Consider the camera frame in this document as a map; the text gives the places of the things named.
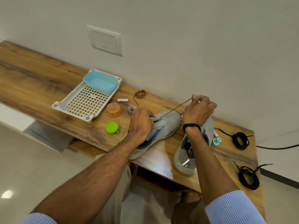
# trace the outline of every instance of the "sneaker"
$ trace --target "sneaker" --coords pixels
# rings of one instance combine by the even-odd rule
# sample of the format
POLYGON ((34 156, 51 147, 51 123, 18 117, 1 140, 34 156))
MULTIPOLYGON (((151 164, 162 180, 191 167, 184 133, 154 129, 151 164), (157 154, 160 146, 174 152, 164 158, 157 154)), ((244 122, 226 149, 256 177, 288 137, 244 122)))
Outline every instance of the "sneaker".
POLYGON ((154 121, 154 128, 151 131, 150 135, 147 137, 147 139, 135 149, 130 159, 139 158, 148 150, 148 148, 152 144, 159 140, 163 140, 165 138, 170 137, 178 130, 178 127, 181 124, 180 114, 176 111, 172 111, 168 113, 166 116, 163 116, 167 112, 169 111, 160 112, 156 114, 154 118, 151 117, 151 119, 154 121))
MULTIPOLYGON (((214 126, 213 120, 211 117, 208 118, 206 123, 201 127, 202 136, 204 140, 208 144, 211 145, 214 136, 214 126)), ((178 171, 186 174, 193 175, 196 172, 196 165, 194 154, 192 151, 192 146, 189 141, 188 136, 185 134, 181 146, 178 147, 174 158, 173 158, 174 166, 178 169, 178 171)))

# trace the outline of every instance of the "white plastic tray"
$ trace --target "white plastic tray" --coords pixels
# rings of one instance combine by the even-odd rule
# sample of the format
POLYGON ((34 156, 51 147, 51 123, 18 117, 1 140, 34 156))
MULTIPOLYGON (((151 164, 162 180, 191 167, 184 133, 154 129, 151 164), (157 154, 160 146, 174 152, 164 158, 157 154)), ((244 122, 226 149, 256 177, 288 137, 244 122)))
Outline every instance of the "white plastic tray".
POLYGON ((77 117, 89 124, 92 123, 92 119, 97 117, 100 112, 108 104, 111 97, 118 90, 122 81, 121 78, 108 73, 102 72, 106 75, 114 77, 118 85, 111 95, 100 93, 90 88, 85 82, 81 82, 72 92, 70 92, 62 101, 56 101, 52 108, 77 117))

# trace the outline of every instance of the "wall switch plate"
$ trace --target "wall switch plate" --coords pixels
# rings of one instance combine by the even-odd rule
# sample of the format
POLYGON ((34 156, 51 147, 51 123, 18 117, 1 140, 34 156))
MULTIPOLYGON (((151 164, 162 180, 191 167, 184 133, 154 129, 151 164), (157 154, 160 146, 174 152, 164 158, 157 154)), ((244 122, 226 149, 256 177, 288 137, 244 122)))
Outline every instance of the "wall switch plate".
POLYGON ((93 48, 123 56, 120 33, 87 25, 87 35, 93 48))

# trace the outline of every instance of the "person's left hand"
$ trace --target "person's left hand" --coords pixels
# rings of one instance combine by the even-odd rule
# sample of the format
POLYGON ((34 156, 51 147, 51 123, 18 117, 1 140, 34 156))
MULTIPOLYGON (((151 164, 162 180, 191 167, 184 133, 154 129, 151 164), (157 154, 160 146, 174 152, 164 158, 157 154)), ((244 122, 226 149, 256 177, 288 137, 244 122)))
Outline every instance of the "person's left hand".
POLYGON ((137 140, 138 145, 142 144, 154 128, 154 122, 150 117, 155 117, 154 114, 146 109, 139 108, 132 113, 129 135, 137 140))

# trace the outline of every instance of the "forearm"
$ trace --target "forearm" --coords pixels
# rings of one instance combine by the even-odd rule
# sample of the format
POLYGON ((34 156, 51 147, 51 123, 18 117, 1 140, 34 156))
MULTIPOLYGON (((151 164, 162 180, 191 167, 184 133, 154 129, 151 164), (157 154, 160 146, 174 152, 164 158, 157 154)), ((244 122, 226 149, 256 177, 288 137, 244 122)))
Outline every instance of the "forearm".
POLYGON ((92 222, 112 195, 132 151, 137 147, 127 136, 99 160, 48 195, 33 211, 58 223, 92 222))
POLYGON ((216 198, 239 188, 224 170, 198 128, 186 128, 195 156, 198 179, 204 203, 208 205, 216 198))

